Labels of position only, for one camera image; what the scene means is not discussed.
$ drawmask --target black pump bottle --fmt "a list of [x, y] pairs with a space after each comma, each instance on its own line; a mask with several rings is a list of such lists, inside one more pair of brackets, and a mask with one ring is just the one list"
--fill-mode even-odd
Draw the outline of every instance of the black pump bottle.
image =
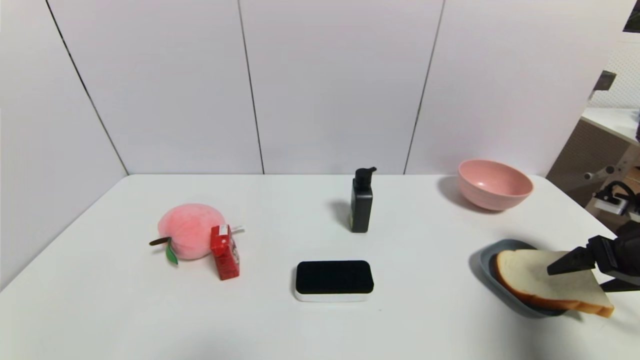
[[369, 216], [371, 215], [371, 204], [373, 203], [371, 176], [376, 170], [374, 167], [359, 168], [353, 178], [351, 214], [349, 215], [349, 226], [353, 233], [366, 233], [369, 230]]

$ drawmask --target red juice box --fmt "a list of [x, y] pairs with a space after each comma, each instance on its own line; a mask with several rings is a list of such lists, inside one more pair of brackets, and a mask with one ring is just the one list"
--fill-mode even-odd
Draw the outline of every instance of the red juice box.
[[216, 259], [220, 280], [240, 276], [240, 257], [229, 225], [211, 228], [211, 252]]

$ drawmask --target bread slice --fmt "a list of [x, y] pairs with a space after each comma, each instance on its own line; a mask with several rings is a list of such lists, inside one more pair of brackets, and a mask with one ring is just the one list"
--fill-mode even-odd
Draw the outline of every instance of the bread slice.
[[495, 259], [498, 281], [525, 304], [610, 317], [613, 305], [591, 270], [547, 274], [547, 266], [566, 253], [528, 249], [502, 251]]

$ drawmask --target panel seam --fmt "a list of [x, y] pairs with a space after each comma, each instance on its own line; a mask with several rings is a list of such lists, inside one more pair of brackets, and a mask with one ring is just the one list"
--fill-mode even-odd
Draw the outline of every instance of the panel seam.
[[429, 57], [429, 65], [427, 66], [427, 74], [424, 76], [424, 84], [422, 86], [422, 94], [420, 95], [420, 102], [418, 103], [418, 112], [415, 116], [415, 123], [413, 124], [413, 132], [411, 133], [411, 141], [409, 142], [409, 151], [406, 155], [406, 161], [404, 163], [403, 175], [406, 175], [406, 168], [409, 165], [409, 157], [411, 156], [411, 148], [413, 146], [413, 138], [415, 137], [415, 130], [418, 127], [418, 119], [420, 118], [420, 110], [422, 110], [422, 101], [424, 100], [424, 90], [427, 88], [427, 79], [429, 78], [429, 71], [431, 71], [431, 64], [433, 63], [433, 54], [436, 51], [436, 43], [438, 42], [438, 34], [440, 34], [440, 24], [442, 23], [442, 14], [444, 13], [444, 6], [447, 0], [442, 0], [442, 9], [440, 10], [440, 18], [438, 18], [438, 27], [436, 28], [436, 35], [433, 39], [433, 47], [431, 48], [431, 56]]
[[249, 75], [249, 91], [251, 92], [251, 104], [253, 106], [253, 119], [255, 120], [255, 134], [258, 136], [258, 151], [260, 152], [260, 165], [262, 165], [262, 174], [264, 172], [264, 159], [262, 158], [262, 144], [260, 142], [260, 130], [258, 128], [258, 115], [255, 111], [255, 99], [253, 97], [253, 83], [251, 81], [251, 69], [249, 67], [249, 54], [246, 50], [246, 38], [244, 36], [244, 22], [242, 19], [242, 8], [240, 6], [240, 0], [237, 0], [238, 4], [238, 16], [240, 16], [240, 29], [242, 30], [242, 43], [244, 45], [244, 59], [246, 61], [246, 73]]
[[47, 7], [49, 8], [49, 13], [51, 14], [51, 18], [53, 19], [53, 23], [55, 24], [56, 29], [58, 30], [58, 34], [60, 35], [60, 39], [62, 40], [62, 44], [65, 46], [65, 49], [67, 50], [67, 54], [69, 55], [69, 60], [71, 60], [71, 64], [74, 66], [74, 70], [76, 70], [76, 75], [78, 76], [78, 79], [80, 79], [80, 84], [82, 84], [82, 88], [84, 88], [84, 93], [89, 98], [89, 102], [91, 103], [91, 106], [93, 107], [93, 111], [95, 112], [95, 115], [98, 117], [98, 121], [100, 122], [100, 125], [102, 126], [102, 130], [104, 130], [104, 133], [107, 135], [107, 139], [109, 139], [109, 143], [111, 144], [111, 147], [113, 148], [113, 151], [115, 151], [116, 156], [118, 156], [118, 160], [120, 161], [120, 164], [122, 165], [122, 168], [124, 169], [124, 172], [127, 174], [127, 176], [129, 176], [130, 173], [127, 170], [127, 167], [124, 165], [124, 161], [122, 161], [122, 157], [120, 156], [120, 153], [118, 152], [118, 149], [116, 149], [116, 145], [113, 143], [113, 139], [111, 139], [111, 135], [109, 134], [109, 131], [107, 131], [107, 127], [104, 125], [104, 122], [102, 121], [102, 117], [100, 117], [100, 113], [98, 112], [98, 109], [95, 107], [95, 103], [93, 102], [93, 99], [91, 98], [91, 95], [89, 94], [89, 90], [87, 90], [86, 85], [84, 84], [84, 81], [82, 80], [82, 76], [80, 76], [80, 72], [78, 71], [78, 68], [76, 66], [76, 62], [74, 61], [73, 56], [71, 56], [71, 52], [69, 51], [69, 48], [68, 48], [67, 43], [65, 41], [65, 38], [62, 36], [62, 31], [60, 31], [60, 27], [58, 26], [58, 21], [56, 21], [56, 17], [53, 15], [53, 10], [51, 9], [51, 5], [49, 4], [49, 0], [45, 0], [45, 2], [47, 3]]

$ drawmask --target plate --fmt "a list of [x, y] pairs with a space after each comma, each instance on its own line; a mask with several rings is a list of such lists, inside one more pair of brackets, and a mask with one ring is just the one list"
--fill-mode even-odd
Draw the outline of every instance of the plate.
[[536, 247], [529, 245], [526, 242], [519, 240], [501, 240], [493, 245], [489, 245], [484, 248], [480, 253], [480, 268], [486, 275], [488, 282], [485, 284], [491, 288], [491, 290], [510, 308], [516, 312], [534, 318], [546, 318], [550, 316], [559, 316], [566, 312], [566, 310], [550, 310], [542, 309], [540, 307], [531, 306], [523, 303], [515, 297], [507, 288], [505, 288], [496, 276], [495, 272], [495, 257], [499, 252], [503, 250], [518, 250], [518, 249], [534, 249]]

